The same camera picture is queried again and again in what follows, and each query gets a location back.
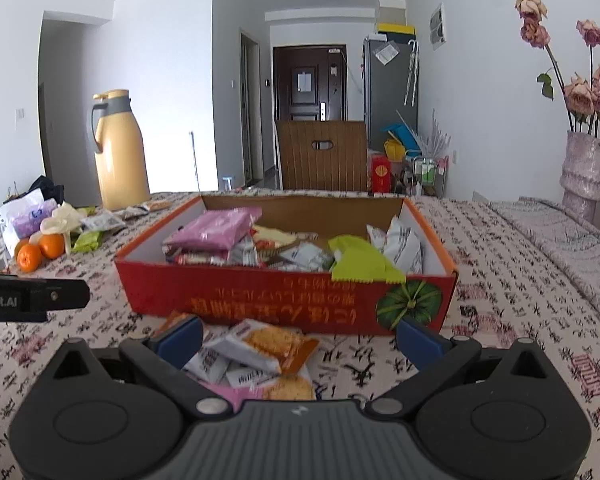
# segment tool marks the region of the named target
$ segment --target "pumpkin image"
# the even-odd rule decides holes
[[[407,280],[390,288],[376,303],[376,320],[388,330],[395,330],[407,316],[422,324],[431,322],[442,304],[442,291],[424,280]]]

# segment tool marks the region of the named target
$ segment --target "thermos handle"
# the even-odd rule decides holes
[[[93,115],[96,110],[104,110],[106,107],[107,103],[96,103],[91,109],[91,135],[93,135],[93,142],[96,144],[96,153],[102,153],[102,145],[98,142],[98,139],[96,139],[96,132],[93,129]]]

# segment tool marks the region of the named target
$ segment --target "blue gripper pad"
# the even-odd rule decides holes
[[[449,339],[412,319],[403,319],[395,332],[398,350],[418,370],[423,370],[451,350]]]
[[[151,338],[148,347],[180,370],[200,350],[202,338],[202,322],[199,317],[191,316]]]

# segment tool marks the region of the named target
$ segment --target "cardboard box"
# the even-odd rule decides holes
[[[173,310],[193,312],[206,322],[218,324],[253,318],[297,326],[304,332],[390,333],[378,325],[376,305],[394,301],[392,298],[401,294],[396,289],[400,285],[332,282],[328,272],[174,266],[164,261],[162,241],[179,226],[191,222],[205,209],[239,206],[260,206],[260,225],[290,232],[315,232],[320,240],[341,234],[366,238],[367,223],[386,230],[392,217],[399,215],[416,231],[423,247],[423,273],[409,275],[408,283],[415,281],[425,286],[424,290],[440,291],[435,292],[440,304],[434,306],[435,312],[429,310],[434,314],[429,327],[437,331],[442,327],[458,272],[433,229],[410,201],[401,198],[197,196],[116,255],[116,267],[131,308],[160,317],[167,317]]]
[[[361,121],[277,121],[282,189],[366,191]]]

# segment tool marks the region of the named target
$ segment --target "chair backrest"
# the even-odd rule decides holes
[[[362,121],[277,121],[283,189],[366,190]]]

